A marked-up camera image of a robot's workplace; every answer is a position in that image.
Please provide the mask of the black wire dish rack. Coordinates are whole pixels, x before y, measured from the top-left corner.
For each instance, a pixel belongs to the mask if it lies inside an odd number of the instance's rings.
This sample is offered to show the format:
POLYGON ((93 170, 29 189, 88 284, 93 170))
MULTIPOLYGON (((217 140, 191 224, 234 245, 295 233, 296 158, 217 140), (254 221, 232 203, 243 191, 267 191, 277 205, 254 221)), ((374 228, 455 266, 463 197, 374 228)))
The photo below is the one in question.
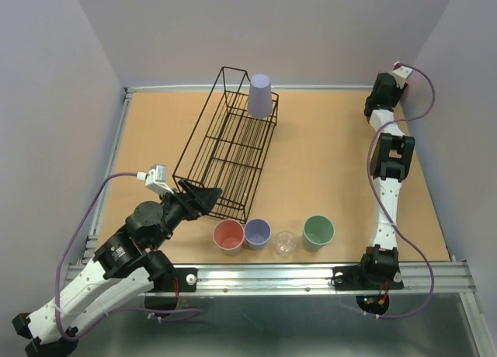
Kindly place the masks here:
POLYGON ((247 71, 221 67, 172 173, 177 189, 183 179, 222 189, 210 215, 242 224, 249 219, 279 106, 273 92, 271 113, 262 119, 251 116, 249 86, 247 71))

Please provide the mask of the large purple cup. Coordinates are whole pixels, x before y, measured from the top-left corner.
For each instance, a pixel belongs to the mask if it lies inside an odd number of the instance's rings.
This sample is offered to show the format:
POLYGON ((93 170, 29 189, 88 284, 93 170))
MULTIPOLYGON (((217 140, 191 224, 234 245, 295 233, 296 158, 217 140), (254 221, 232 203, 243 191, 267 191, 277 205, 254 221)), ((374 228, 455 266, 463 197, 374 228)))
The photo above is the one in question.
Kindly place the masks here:
POLYGON ((265 74, 257 74, 251 77, 248 92, 247 110, 248 114, 258 118, 266 118, 272 112, 271 80, 265 74))

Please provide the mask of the green cup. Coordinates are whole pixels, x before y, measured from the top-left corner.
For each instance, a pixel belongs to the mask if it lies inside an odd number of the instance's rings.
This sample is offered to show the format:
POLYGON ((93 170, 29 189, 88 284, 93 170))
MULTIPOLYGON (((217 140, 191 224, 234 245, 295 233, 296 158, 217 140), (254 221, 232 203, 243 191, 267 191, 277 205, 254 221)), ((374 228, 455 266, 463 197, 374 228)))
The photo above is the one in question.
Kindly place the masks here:
POLYGON ((316 252, 329 244, 335 236, 335 225, 329 218, 314 215, 304 222, 302 245, 305 251, 316 252))

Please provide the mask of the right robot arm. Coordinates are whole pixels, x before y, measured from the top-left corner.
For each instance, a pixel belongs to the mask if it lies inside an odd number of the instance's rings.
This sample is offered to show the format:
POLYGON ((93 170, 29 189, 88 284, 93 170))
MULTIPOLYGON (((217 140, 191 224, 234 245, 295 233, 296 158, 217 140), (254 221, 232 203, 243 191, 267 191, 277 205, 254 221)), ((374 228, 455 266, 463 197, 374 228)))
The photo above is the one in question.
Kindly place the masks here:
POLYGON ((364 115, 374 129, 367 155, 367 176, 376 202, 374 230, 360 262, 365 285, 402 289, 397 227, 398 200, 409 174, 415 139, 395 122, 394 108, 407 88, 397 70, 377 75, 364 115))

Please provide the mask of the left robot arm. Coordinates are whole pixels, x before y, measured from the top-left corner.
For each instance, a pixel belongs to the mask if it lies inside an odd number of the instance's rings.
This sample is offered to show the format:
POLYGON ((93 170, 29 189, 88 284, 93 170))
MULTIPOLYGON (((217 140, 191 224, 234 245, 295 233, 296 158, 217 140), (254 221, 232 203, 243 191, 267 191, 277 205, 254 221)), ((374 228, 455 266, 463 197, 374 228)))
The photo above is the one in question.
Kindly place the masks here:
POLYGON ((152 289, 179 291, 174 265, 160 247, 182 221, 209 214, 222 190, 181 179, 177 192, 151 173, 132 176, 159 200, 139 204, 66 287, 57 277, 52 300, 13 318, 17 335, 29 341, 28 356, 68 356, 84 335, 109 314, 123 311, 133 297, 152 289))

